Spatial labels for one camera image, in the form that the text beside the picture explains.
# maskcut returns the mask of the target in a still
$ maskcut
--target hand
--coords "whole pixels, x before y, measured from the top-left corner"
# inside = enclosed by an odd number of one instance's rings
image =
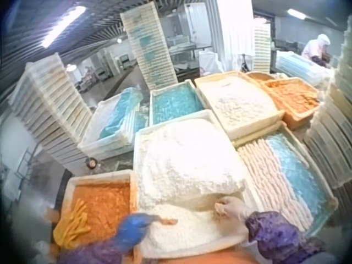
[[[117,248],[125,253],[137,246],[147,234],[149,225],[157,220],[156,216],[150,216],[146,213],[127,216],[119,225],[116,236],[113,238]]]
[[[230,196],[223,197],[215,203],[215,210],[219,215],[226,215],[241,222],[245,222],[254,212],[241,199]]]

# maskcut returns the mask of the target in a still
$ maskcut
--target white hairnet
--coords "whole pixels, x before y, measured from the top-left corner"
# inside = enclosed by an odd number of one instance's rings
[[[325,34],[320,34],[318,36],[318,40],[320,43],[323,43],[324,45],[330,45],[330,39]]]

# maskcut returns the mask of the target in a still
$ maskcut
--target ceiling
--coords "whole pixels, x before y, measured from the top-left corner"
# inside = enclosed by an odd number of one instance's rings
[[[8,16],[7,29],[1,45],[1,98],[6,97],[21,76],[25,63],[37,61],[58,52],[64,64],[110,45],[111,39],[125,34],[120,13],[154,1],[161,14],[184,3],[206,0],[17,0]],[[289,8],[305,13],[319,24],[339,30],[346,27],[351,13],[348,0],[252,0],[254,9],[286,16]],[[63,14],[74,6],[84,6],[86,12],[69,25],[45,49],[42,40]],[[338,26],[325,19],[329,17]]]

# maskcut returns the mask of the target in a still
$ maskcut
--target white glove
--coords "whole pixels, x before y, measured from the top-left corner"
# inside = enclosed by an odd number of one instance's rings
[[[254,212],[241,199],[230,196],[223,197],[215,203],[215,210],[219,215],[226,215],[243,223]]]

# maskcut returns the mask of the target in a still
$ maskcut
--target worker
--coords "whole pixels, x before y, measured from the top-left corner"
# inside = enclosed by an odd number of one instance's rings
[[[273,263],[330,264],[336,259],[325,252],[316,238],[305,238],[298,228],[278,212],[255,212],[240,199],[224,197],[215,204],[221,215],[237,219],[247,226],[249,242],[257,241],[259,253]],[[59,264],[121,264],[128,253],[145,237],[155,216],[144,213],[129,215],[118,227],[112,239],[79,247],[62,253]],[[160,260],[159,264],[252,264],[256,260],[248,253],[233,249],[175,260]]]
[[[330,39],[327,37],[327,35],[320,34],[318,39],[308,42],[302,52],[302,57],[309,59],[320,66],[328,67],[327,63],[323,61],[322,57],[326,52],[327,46],[329,45]]]

